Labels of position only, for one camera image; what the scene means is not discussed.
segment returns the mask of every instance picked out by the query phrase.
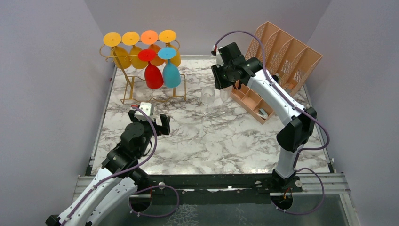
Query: wall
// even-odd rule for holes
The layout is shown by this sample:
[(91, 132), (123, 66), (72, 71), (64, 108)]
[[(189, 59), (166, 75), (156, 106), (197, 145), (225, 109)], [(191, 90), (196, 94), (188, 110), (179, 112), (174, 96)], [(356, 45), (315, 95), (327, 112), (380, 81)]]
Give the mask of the wall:
[(399, 2), (332, 0), (307, 43), (324, 55), (306, 82), (362, 225), (399, 220)]
[[(215, 42), (234, 30), (255, 32), (271, 21), (307, 42), (330, 0), (85, 0), (105, 35), (172, 29), (183, 55), (210, 55)], [(237, 42), (245, 53), (251, 38), (244, 34), (226, 37), (221, 45)]]
[(0, 225), (44, 225), (72, 202), (112, 74), (83, 0), (0, 3)]

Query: marble table top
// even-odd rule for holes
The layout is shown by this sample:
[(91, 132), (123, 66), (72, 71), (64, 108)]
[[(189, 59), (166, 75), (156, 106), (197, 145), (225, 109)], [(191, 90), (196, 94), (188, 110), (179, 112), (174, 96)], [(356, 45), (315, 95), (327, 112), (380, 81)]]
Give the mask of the marble table top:
[[(148, 174), (230, 174), (230, 173), (271, 173), (277, 165), (279, 144), (276, 135), (283, 124), (276, 115), (264, 125), (256, 121), (238, 103), (229, 98), (227, 112), (219, 114), (217, 109), (222, 101), (216, 89), (216, 99), (211, 105), (213, 112), (204, 116), (201, 103), (203, 87), (215, 87), (211, 66), (215, 60), (182, 60), (180, 73), (186, 74), (187, 101), (173, 98), (155, 104), (154, 115), (166, 114), (171, 117), (170, 136), (158, 137), (155, 155), (141, 168)], [(130, 67), (127, 74), (144, 77), (143, 70)], [(107, 153), (115, 147), (120, 135), (130, 123), (128, 111), (135, 101), (122, 104), (126, 81), (121, 70), (116, 72), (110, 101), (106, 110), (92, 175), (101, 167)], [(176, 88), (177, 95), (183, 95), (182, 84)], [(148, 100), (150, 97), (166, 98), (172, 89), (162, 87), (152, 90), (145, 81), (136, 79), (134, 98)], [(294, 97), (308, 106), (308, 99), (302, 88)], [(305, 147), (321, 146), (316, 128)], [(322, 150), (301, 153), (298, 168), (308, 167), (316, 172), (329, 172)]]

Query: clear wine glass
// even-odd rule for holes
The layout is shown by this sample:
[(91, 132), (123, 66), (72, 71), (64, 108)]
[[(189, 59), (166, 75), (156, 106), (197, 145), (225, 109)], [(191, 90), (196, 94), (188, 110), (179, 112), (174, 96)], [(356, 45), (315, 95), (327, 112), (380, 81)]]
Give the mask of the clear wine glass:
[(231, 86), (220, 90), (219, 94), (220, 94), (220, 99), (222, 100), (222, 106), (220, 106), (219, 114), (226, 113), (227, 108), (225, 103), (229, 99), (230, 93), (231, 93)]
[(201, 102), (206, 105), (204, 114), (207, 115), (211, 113), (210, 105), (215, 101), (215, 89), (213, 87), (205, 87), (201, 91)]

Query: wooden organizer box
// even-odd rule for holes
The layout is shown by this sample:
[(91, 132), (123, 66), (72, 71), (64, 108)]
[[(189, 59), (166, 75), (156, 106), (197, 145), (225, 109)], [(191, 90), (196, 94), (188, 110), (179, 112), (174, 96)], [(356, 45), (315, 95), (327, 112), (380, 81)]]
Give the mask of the wooden organizer box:
[[(323, 56), (270, 22), (258, 27), (255, 35), (264, 45), (266, 68), (271, 75), (279, 74), (279, 85), (293, 97)], [(263, 63), (262, 50), (256, 39), (252, 39), (245, 54), (246, 60), (253, 57)], [(231, 97), (261, 124), (274, 114), (259, 95), (244, 85), (241, 90), (233, 89)], [(266, 119), (258, 115), (260, 108), (268, 114)]]

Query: marble surface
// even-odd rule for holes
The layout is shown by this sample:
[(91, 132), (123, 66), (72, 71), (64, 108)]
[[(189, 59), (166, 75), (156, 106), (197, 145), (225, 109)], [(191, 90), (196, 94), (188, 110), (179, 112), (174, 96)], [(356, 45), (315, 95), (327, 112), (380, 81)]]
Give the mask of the marble surface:
[[(215, 90), (216, 99), (211, 105), (214, 111), (204, 116), (201, 90), (206, 86), (215, 87), (210, 69), (213, 64), (215, 60), (182, 60), (179, 70), (186, 74), (187, 101), (183, 98), (174, 98), (165, 103), (152, 101), (155, 104), (154, 115), (166, 114), (171, 117), (171, 133), (170, 136), (158, 137), (155, 155), (142, 166), (148, 174), (270, 173), (276, 166), (279, 157), (276, 135), (283, 128), (277, 116), (261, 125), (231, 98), (227, 101), (227, 112), (220, 115), (217, 108), (222, 101), (218, 90)], [(130, 67), (126, 71), (128, 75), (144, 77), (143, 70)], [(93, 175), (130, 123), (128, 111), (130, 105), (137, 102), (121, 103), (125, 84), (123, 73), (118, 70), (98, 143)], [(176, 94), (183, 93), (181, 84)], [(162, 87), (152, 90), (147, 88), (145, 81), (136, 79), (136, 99), (145, 101), (152, 96), (166, 98), (170, 95), (172, 89)], [(309, 105), (303, 88), (294, 98), (303, 105)], [(315, 128), (305, 147), (320, 145)], [(316, 172), (329, 172), (322, 150), (304, 151), (297, 166), (309, 167)]]

